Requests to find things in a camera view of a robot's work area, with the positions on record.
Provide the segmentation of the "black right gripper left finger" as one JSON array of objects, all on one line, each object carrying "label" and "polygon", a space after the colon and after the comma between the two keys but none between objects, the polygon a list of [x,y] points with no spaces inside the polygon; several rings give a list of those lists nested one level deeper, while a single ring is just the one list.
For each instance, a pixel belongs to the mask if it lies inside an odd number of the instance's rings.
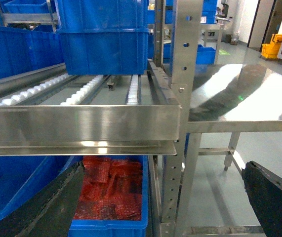
[{"label": "black right gripper left finger", "polygon": [[83,163],[71,165],[0,221],[0,237],[66,237],[79,201],[83,177]]}]

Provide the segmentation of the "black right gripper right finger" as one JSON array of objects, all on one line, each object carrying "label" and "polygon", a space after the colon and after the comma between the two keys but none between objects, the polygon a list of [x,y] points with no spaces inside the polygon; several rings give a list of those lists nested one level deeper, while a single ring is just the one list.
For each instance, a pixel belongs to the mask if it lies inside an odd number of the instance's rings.
[{"label": "black right gripper right finger", "polygon": [[268,237],[282,237],[282,178],[250,161],[242,170],[249,203]]}]

